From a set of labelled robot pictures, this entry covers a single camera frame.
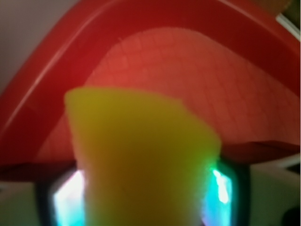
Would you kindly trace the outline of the gripper left finger with clear pad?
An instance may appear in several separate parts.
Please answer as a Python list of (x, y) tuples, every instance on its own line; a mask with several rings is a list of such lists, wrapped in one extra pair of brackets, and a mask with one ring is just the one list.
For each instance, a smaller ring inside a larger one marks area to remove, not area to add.
[(84, 179), (70, 169), (35, 185), (37, 211), (42, 226), (83, 226)]

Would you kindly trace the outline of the gripper right finger with clear pad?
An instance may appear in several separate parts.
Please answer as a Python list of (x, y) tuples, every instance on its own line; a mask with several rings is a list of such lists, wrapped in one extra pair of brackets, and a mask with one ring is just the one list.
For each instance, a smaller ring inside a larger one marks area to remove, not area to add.
[(201, 212), (203, 226), (248, 226), (250, 223), (250, 166), (219, 159), (211, 169)]

